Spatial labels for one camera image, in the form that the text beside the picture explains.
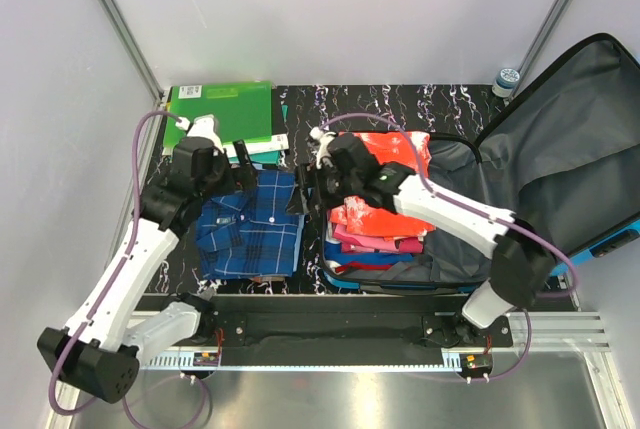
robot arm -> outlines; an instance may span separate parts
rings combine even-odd
[[[256,173],[242,142],[234,143],[240,166],[232,168],[215,134],[213,116],[178,124],[187,136],[176,145],[172,161],[159,181],[141,194],[141,214],[133,251],[91,321],[87,312],[109,284],[133,232],[129,223],[118,249],[98,284],[62,330],[47,328],[38,349],[53,370],[62,349],[78,328],[89,322],[63,365],[60,380],[107,402],[125,396],[140,365],[176,342],[206,341],[214,332],[213,305],[206,294],[179,296],[161,313],[127,328],[131,314],[153,274],[200,216],[212,196],[255,187]]]
[[[343,204],[345,197],[356,195],[371,207],[432,223],[469,243],[492,260],[489,279],[462,309],[462,317],[476,328],[489,327],[514,306],[528,309],[533,305],[555,267],[555,258],[537,243],[494,222],[499,219],[532,230],[512,211],[481,204],[433,182],[434,192],[430,192],[413,169],[396,162],[379,164],[353,134],[336,136],[314,128],[310,136],[318,145],[316,164],[299,169],[298,181],[313,188],[317,199],[311,202],[306,191],[296,191],[292,210],[332,208]],[[478,209],[489,219],[454,202]]]

open suitcase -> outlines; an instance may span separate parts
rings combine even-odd
[[[433,133],[429,151],[437,184],[514,210],[576,264],[604,256],[640,234],[640,65],[612,36],[591,36],[475,141]],[[335,286],[368,292],[466,292],[488,277],[490,261],[465,242],[436,230],[424,243],[426,271],[337,274],[324,244],[320,263]]]

black marble table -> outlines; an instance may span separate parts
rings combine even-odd
[[[407,130],[437,131],[474,140],[491,118],[504,107],[504,101],[484,85],[376,85],[376,86],[279,86],[273,90],[274,110],[288,106],[285,121],[289,135],[289,153],[281,158],[281,170],[292,171],[307,162],[311,152],[306,143],[309,130],[331,117],[350,112],[367,112],[395,121]],[[376,121],[341,121],[335,130],[387,130]],[[164,125],[156,138],[147,173],[147,183],[160,173],[168,159],[161,156]],[[200,271],[200,256],[194,241],[195,228],[162,263],[148,294],[199,292],[213,286],[219,294],[347,294],[327,282],[318,266],[319,230],[308,223],[303,233],[298,268],[286,282],[207,281]]]

gray floor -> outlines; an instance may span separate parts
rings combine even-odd
[[[501,366],[514,361],[499,356]],[[182,380],[140,397],[167,376],[142,373],[128,398],[153,429],[182,426],[199,401],[199,390]],[[489,385],[341,373],[220,372],[207,382],[213,412],[197,428],[604,428],[584,362],[574,355],[533,354],[513,377]],[[133,426],[120,404],[100,402],[72,427]]]

round container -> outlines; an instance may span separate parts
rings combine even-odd
[[[520,74],[515,69],[502,69],[491,91],[498,97],[509,97],[520,80]]]

